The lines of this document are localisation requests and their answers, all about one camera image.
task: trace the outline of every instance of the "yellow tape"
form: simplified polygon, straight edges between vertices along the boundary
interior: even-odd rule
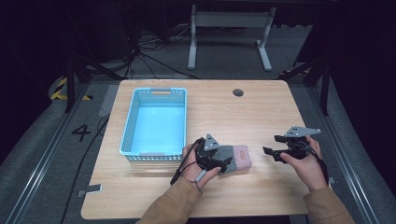
[[[55,89],[55,92],[51,95],[51,100],[67,100],[67,95],[61,95],[61,90],[64,87],[64,84],[67,82],[67,77],[64,76],[62,80],[59,82],[58,86]],[[93,96],[85,95],[82,100],[92,100]]]

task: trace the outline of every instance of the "black cable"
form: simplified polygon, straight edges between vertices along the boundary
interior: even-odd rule
[[[181,161],[180,165],[178,166],[178,168],[176,169],[176,172],[174,174],[174,176],[172,177],[172,180],[170,182],[171,185],[175,184],[175,182],[178,180],[178,178],[181,175],[182,172],[182,167],[184,165],[184,162],[186,162],[187,158],[190,156],[190,153],[192,152],[192,150],[195,148],[195,146],[199,143],[202,143],[202,141],[205,141],[204,138],[199,138],[197,140],[195,140],[195,142],[191,145],[191,147],[189,148],[189,150],[187,151],[186,155],[184,156],[183,160]]]
[[[303,146],[300,146],[300,147],[301,147],[303,150],[307,151],[309,154],[311,154],[312,156],[314,156],[314,157],[317,159],[317,162],[318,162],[318,164],[319,164],[319,166],[320,166],[320,169],[321,169],[321,171],[322,171],[322,173],[323,173],[323,177],[324,177],[324,179],[325,179],[325,181],[326,181],[326,184],[329,185],[329,173],[328,173],[328,171],[327,171],[327,165],[326,165],[326,163],[324,162],[324,160],[321,159],[321,158],[319,157],[318,153],[317,153],[311,146],[309,146],[307,143],[301,142],[301,144],[302,144]]]
[[[97,132],[99,132],[99,125],[100,125],[100,123],[102,122],[102,120],[103,120],[104,118],[106,118],[106,117],[109,117],[109,116],[110,116],[110,114],[107,114],[107,115],[103,116],[103,117],[99,120],[98,124],[96,125],[96,131],[97,131]]]
[[[183,173],[183,171],[184,171],[187,167],[189,167],[189,166],[191,166],[191,165],[193,165],[193,164],[195,164],[195,163],[197,163],[197,161],[193,161],[192,163],[186,165],[180,172]]]
[[[123,64],[120,64],[120,65],[117,65],[117,66],[114,66],[114,67],[111,67],[111,68],[107,68],[107,69],[112,71],[112,72],[117,72],[117,71],[120,71],[122,68],[128,66],[128,64],[130,64],[130,62],[123,63]],[[90,73],[92,73],[92,74],[103,74],[103,72],[100,72],[100,71],[98,71],[96,69],[87,68],[87,70],[90,71]]]
[[[67,16],[69,17],[70,21],[73,23],[73,26],[75,27],[75,29],[76,29],[76,31],[77,31],[79,37],[82,39],[82,42],[84,42],[85,48],[86,48],[87,51],[91,54],[92,58],[93,58],[96,62],[98,62],[98,60],[96,60],[94,54],[92,53],[90,47],[88,46],[88,43],[87,43],[87,41],[86,41],[85,38],[84,38],[84,35],[83,35],[82,32],[78,29],[78,26],[76,25],[76,22],[74,21],[72,15],[70,14],[70,12],[69,12],[69,10],[68,10],[68,8],[67,8],[67,5],[65,4],[64,1],[61,1],[61,2],[62,2],[62,5],[63,5],[63,7],[64,7],[64,10],[65,10],[66,13],[67,13]]]
[[[143,61],[143,63],[149,68],[149,70],[151,71],[151,74],[155,77],[155,78],[157,78],[158,80],[160,80],[157,76],[155,76],[155,74],[154,74],[154,71],[152,71],[152,68],[146,63],[146,61],[144,60],[144,59],[142,59],[142,58],[140,58],[140,57],[138,57],[140,60],[142,60]]]
[[[85,153],[84,153],[84,155],[82,156],[82,158],[81,158],[81,160],[80,160],[80,162],[79,162],[78,169],[77,169],[77,172],[76,172],[76,174],[75,174],[75,178],[74,178],[74,180],[73,180],[73,184],[72,184],[72,187],[71,187],[71,189],[70,189],[69,196],[68,196],[68,198],[67,198],[66,206],[65,206],[65,208],[64,208],[64,213],[63,213],[62,218],[61,218],[61,224],[64,223],[64,218],[66,217],[67,209],[68,209],[68,207],[69,207],[70,200],[71,200],[72,195],[73,195],[74,187],[75,187],[75,185],[76,185],[77,178],[78,178],[78,174],[79,174],[79,171],[81,170],[82,163],[84,162],[85,157],[87,156],[88,151],[90,150],[90,148],[91,148],[93,142],[95,141],[96,137],[99,135],[99,133],[100,133],[100,132],[105,128],[105,126],[107,125],[108,119],[109,119],[109,118],[110,118],[110,117],[107,117],[106,121],[105,121],[105,122],[103,123],[103,125],[100,127],[99,131],[96,133],[96,135],[93,137],[93,139],[91,140],[91,142],[88,144],[88,147],[85,149]]]
[[[90,66],[94,67],[96,70],[100,71],[101,73],[107,75],[108,77],[113,78],[114,80],[124,80],[124,77],[120,77],[119,75],[115,74],[114,72],[108,70],[107,68],[103,67],[99,63],[94,63],[91,59],[78,55],[78,59],[84,63],[89,64]]]
[[[309,154],[311,154],[312,156],[314,156],[315,159],[317,159],[317,161],[321,161],[321,158],[319,157],[318,153],[311,146],[309,146],[305,142],[299,142],[298,144],[296,144],[296,143],[288,143],[288,145],[289,146],[293,146],[293,147],[301,148],[303,151],[306,151]]]
[[[126,77],[126,75],[128,75],[130,67],[131,67],[131,64],[129,63],[128,66],[126,67],[126,71],[125,71],[124,77]]]
[[[161,40],[159,37],[157,37],[155,34],[142,34],[140,36],[140,40],[144,37],[145,39],[143,41],[139,42],[139,46],[143,51],[154,51],[154,50],[160,50],[163,49],[164,47],[176,43],[178,41],[180,41],[181,39],[184,38],[184,36],[186,35],[186,31],[189,30],[190,27],[184,29],[183,31],[179,32],[179,34],[177,34],[176,36],[170,36],[169,40],[170,41],[163,41]],[[153,48],[147,48],[147,47],[142,47],[142,45],[144,44],[149,44],[149,43],[155,43]]]
[[[154,59],[154,58],[148,56],[147,54],[145,54],[145,53],[143,53],[143,52],[140,52],[140,54],[142,54],[142,55],[145,56],[145,57],[150,58],[150,59],[151,59],[152,61],[154,61],[154,62],[157,62],[157,63],[162,64],[163,66],[165,66],[165,67],[171,69],[171,70],[174,71],[174,72],[177,72],[177,73],[182,74],[182,75],[186,75],[186,76],[188,76],[188,77],[193,77],[193,78],[195,78],[195,79],[200,79],[200,78],[198,78],[198,77],[196,77],[196,76],[194,76],[194,75],[190,75],[190,74],[187,74],[187,73],[183,73],[183,72],[177,71],[175,68],[173,68],[173,67],[171,67],[171,66],[169,66],[169,65],[167,65],[167,64],[165,64],[165,63],[162,63],[162,62],[160,62],[160,61],[158,61],[158,60],[156,60],[156,59]]]

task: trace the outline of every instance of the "metal stand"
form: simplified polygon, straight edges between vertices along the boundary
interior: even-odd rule
[[[304,70],[311,68],[309,70],[308,76],[304,80],[304,84],[306,87],[315,87],[320,77],[322,77],[320,107],[323,114],[325,116],[328,116],[329,114],[327,112],[327,99],[329,95],[329,84],[331,75],[330,63],[331,60],[325,55],[322,56],[320,59],[315,59],[309,63],[304,63],[289,72],[283,71],[284,76],[281,76],[278,79],[286,81],[289,78],[300,74]]]
[[[271,29],[276,8],[272,7],[269,12],[209,12],[196,11],[195,5],[191,11],[191,46],[188,68],[195,69],[197,52],[196,27],[252,27],[264,29],[262,39],[257,40],[257,48],[262,57],[265,71],[271,71],[272,67],[265,51],[265,43]]]
[[[90,65],[97,71],[111,77],[114,80],[124,80],[124,77],[120,77],[114,72],[103,67],[101,64],[96,63],[86,57],[74,55],[70,56],[69,62],[67,63],[67,107],[64,111],[68,113],[76,101],[75,94],[75,77],[77,76],[79,82],[89,83],[91,81],[91,74],[87,69],[87,65]]]

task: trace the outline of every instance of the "gray bracket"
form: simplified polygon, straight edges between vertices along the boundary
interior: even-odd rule
[[[310,129],[298,126],[292,126],[285,134],[285,137],[304,137],[307,135],[313,135],[321,133],[320,129]]]
[[[91,185],[91,186],[88,186],[85,190],[84,189],[79,190],[77,192],[76,197],[80,198],[80,197],[85,196],[88,193],[96,193],[96,192],[101,192],[101,191],[102,191],[102,185],[100,185],[100,184],[99,185]]]
[[[330,184],[336,184],[337,181],[335,181],[334,177],[329,177],[329,183]]]
[[[216,141],[216,139],[213,138],[212,135],[210,135],[208,133],[206,135],[204,150],[205,151],[210,151],[210,150],[213,150],[213,149],[217,149],[219,147],[220,147],[220,144],[218,143],[218,141]]]

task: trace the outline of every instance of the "metal frame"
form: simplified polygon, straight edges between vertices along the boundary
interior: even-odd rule
[[[318,93],[316,92],[315,88],[307,88],[307,90],[311,101],[316,105],[315,109],[320,117],[320,121],[323,123],[326,131],[329,133],[330,142],[334,148],[335,158],[340,164],[341,171],[346,178],[350,192],[352,193],[355,202],[361,211],[361,216],[364,219],[364,223],[379,223],[375,211],[367,199],[366,193],[364,192],[361,180],[359,179],[355,168],[353,168],[352,164],[350,163],[347,154],[345,153],[344,148],[337,136],[337,133],[332,126],[330,118],[321,113],[321,102],[319,100]]]
[[[33,200],[33,197],[35,196],[35,193],[40,187],[41,181],[46,175],[47,170],[50,168],[52,159],[59,148],[59,144],[62,137],[64,136],[64,131],[67,128],[67,125],[70,123],[71,118],[73,118],[78,108],[78,105],[81,102],[80,99],[82,99],[82,97],[85,95],[88,86],[89,86],[88,84],[81,84],[81,86],[79,86],[77,92],[78,100],[74,104],[72,104],[72,106],[70,107],[70,111],[68,113],[64,113],[57,130],[50,139],[50,142],[43,156],[38,162],[38,165],[35,167],[32,174],[30,175],[25,188],[21,193],[20,198],[17,200],[16,204],[14,205],[14,208],[12,209],[11,213],[9,214],[6,223],[21,222],[24,213],[26,212],[30,202]]]
[[[196,27],[252,27],[264,30],[262,39],[257,40],[257,48],[262,58],[262,65],[265,71],[271,71],[272,66],[265,50],[265,43],[275,16],[276,8],[272,7],[269,12],[209,12],[197,11],[196,6],[192,6],[191,11],[191,46],[188,68],[195,69],[197,39]]]

